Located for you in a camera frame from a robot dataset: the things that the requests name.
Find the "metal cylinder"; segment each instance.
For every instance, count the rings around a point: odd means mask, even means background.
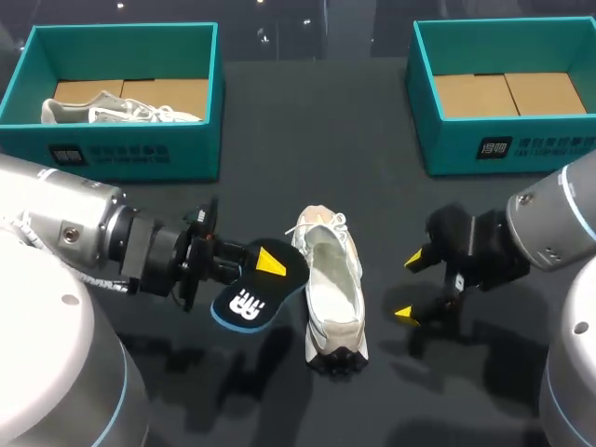
[[[0,444],[143,446],[141,374],[87,289],[47,253],[0,250]]]
[[[540,419],[553,447],[596,445],[596,259],[577,276],[549,351]]]
[[[596,151],[509,199],[514,242],[537,268],[552,271],[596,252]]]
[[[0,156],[0,216],[26,222],[68,264],[106,258],[105,233],[122,191],[67,172]]]

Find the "black insole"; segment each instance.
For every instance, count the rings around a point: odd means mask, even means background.
[[[259,270],[242,276],[211,304],[211,314],[225,328],[252,333],[263,330],[278,314],[281,305],[303,288],[310,271],[303,255],[292,245],[278,239],[257,239],[250,243],[263,247],[286,267],[286,276]]]

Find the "teal shoe box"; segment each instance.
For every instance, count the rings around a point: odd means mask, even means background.
[[[596,147],[596,21],[415,22],[406,88],[430,175],[558,169]]]
[[[98,181],[215,181],[219,45],[216,23],[35,26],[0,105],[0,147]],[[40,124],[42,102],[60,81],[108,79],[208,80],[205,114],[193,123]]]

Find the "sneaker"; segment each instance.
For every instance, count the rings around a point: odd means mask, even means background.
[[[324,206],[310,206],[286,234],[291,232],[291,244],[310,268],[305,288],[306,362],[320,373],[360,371],[369,358],[362,267],[345,216]]]
[[[45,100],[41,107],[42,124],[64,123],[157,123],[196,122],[200,118],[174,112],[167,105],[155,108],[135,100],[124,100],[107,91],[86,104],[66,104]]]

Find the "shoe sole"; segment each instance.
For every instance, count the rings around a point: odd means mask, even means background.
[[[362,334],[362,341],[356,352],[345,346],[340,346],[332,353],[323,354],[313,342],[310,325],[306,326],[306,364],[321,374],[349,375],[359,373],[369,364],[366,336]]]

